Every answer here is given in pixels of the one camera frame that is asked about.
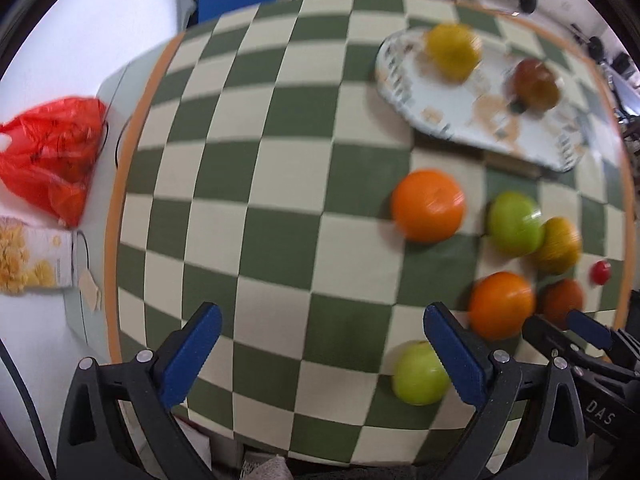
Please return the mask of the dark red orange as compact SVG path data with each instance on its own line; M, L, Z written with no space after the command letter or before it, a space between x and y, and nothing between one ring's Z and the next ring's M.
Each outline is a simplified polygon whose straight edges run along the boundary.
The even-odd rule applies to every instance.
M539 295L538 313L560 330L567 329L570 311L584 310L585 294L578 281L563 278L548 285Z

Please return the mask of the small red tomato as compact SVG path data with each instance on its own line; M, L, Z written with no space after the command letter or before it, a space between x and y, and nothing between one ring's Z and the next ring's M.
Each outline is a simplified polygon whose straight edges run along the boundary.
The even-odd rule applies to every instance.
M611 278L611 273L611 265L608 260L599 260L591 267L590 280L595 285L603 286Z

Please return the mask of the yellow lemon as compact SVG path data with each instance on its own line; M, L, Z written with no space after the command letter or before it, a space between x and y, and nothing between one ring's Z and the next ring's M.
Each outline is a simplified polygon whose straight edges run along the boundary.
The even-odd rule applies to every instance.
M544 239L534 253L541 274L560 275L570 270L582 254L582 234L565 217L550 218L544 224Z

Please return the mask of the green apple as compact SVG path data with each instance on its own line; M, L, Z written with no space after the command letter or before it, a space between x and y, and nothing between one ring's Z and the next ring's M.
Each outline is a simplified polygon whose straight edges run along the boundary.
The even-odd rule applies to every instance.
M450 378L428 341L409 344L401 353L392 377L392 389L409 405L438 403L450 387Z
M503 255L520 258L533 254L544 238L538 204L520 192L500 193L488 209L487 234Z

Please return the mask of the large bright orange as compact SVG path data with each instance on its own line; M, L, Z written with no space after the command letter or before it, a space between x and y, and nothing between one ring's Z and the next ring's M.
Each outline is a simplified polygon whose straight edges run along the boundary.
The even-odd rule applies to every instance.
M446 172L421 169L404 177L390 196L390 214L406 240L433 245L454 236L462 226L466 199Z

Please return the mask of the dark red apple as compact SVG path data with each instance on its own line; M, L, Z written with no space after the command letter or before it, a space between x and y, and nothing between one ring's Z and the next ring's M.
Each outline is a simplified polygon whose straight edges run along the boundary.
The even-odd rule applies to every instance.
M545 113L561 99L558 77L536 58L524 58L515 66L511 86L518 100L529 110Z

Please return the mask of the yellow orange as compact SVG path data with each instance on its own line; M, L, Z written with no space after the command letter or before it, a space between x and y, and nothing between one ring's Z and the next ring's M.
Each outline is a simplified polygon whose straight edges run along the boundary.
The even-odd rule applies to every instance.
M442 23L424 34L425 52L445 78L462 84L483 57L483 41L469 26Z

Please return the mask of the cereal box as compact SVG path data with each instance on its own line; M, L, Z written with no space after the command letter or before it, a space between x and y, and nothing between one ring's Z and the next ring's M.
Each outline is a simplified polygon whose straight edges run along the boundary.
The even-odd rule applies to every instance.
M1 218L1 292L72 287L73 233Z

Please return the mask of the green checkered tablecloth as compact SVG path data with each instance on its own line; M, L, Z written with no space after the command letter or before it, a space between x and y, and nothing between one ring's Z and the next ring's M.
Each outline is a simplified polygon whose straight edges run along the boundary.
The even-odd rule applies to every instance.
M429 139L378 93L394 32L472 27L536 58L582 115L586 152L565 174ZM409 242L390 214L408 174L446 172L466 213L442 242ZM582 232L570 277L598 321L623 317L634 207L597 66L540 26L449 0L296 0L250 6L168 44L122 142L105 235L108 358L156 349L204 301L221 336L179 411L226 438L337 464L444 455L472 414L453 394L414 408L392 391L396 356L433 301L465 318L475 282L548 280L485 232L500 193ZM611 278L590 280L608 260Z

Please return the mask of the oval floral plate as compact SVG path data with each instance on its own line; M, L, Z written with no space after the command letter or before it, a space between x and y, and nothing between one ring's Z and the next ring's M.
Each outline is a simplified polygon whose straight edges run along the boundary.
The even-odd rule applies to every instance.
M425 52L424 28L394 32L378 48L378 93L420 133L555 172L573 169L586 152L582 115L567 98L548 112L526 110L510 88L518 58L486 44L480 65L462 84L439 73Z

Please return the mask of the red plastic bag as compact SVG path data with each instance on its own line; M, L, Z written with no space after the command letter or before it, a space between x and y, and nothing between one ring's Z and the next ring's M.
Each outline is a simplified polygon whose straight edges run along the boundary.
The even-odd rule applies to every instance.
M1 125L1 181L14 195L76 228L84 213L103 140L106 106L98 98L66 96Z

